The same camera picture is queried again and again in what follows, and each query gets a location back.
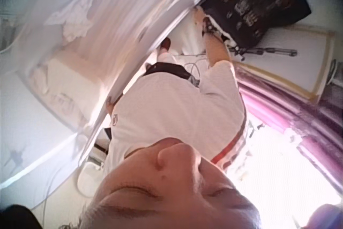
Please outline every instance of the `nose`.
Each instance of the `nose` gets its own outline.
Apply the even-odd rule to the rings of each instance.
[[[184,191],[186,194],[194,194],[199,190],[202,181],[199,171],[202,157],[194,148],[178,143],[162,149],[157,160],[161,178],[171,187],[175,186],[178,193]]]

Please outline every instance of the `black belt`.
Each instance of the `black belt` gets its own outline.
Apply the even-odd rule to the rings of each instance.
[[[151,75],[156,72],[170,73],[172,75],[180,77],[181,79],[189,81],[195,87],[198,87],[200,83],[200,80],[197,80],[191,73],[187,72],[187,70],[182,65],[171,63],[157,62],[154,65],[152,65],[148,70],[146,70],[143,76]]]

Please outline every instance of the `white t-shirt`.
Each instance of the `white t-shirt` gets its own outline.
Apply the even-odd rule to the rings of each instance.
[[[141,77],[115,106],[105,176],[132,151],[172,137],[225,169],[245,144],[247,116],[230,62],[202,76],[199,88],[169,73]]]

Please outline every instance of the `pink curtain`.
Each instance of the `pink curtain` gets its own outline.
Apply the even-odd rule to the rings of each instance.
[[[342,193],[342,117],[240,68],[236,75],[248,112],[281,133],[288,128],[298,133],[303,139],[298,150]]]

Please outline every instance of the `sunlight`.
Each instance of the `sunlight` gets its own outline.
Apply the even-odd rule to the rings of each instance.
[[[251,154],[237,188],[260,210],[264,228],[306,226],[323,204],[341,197],[322,174],[302,156],[289,137],[264,127],[250,139]]]

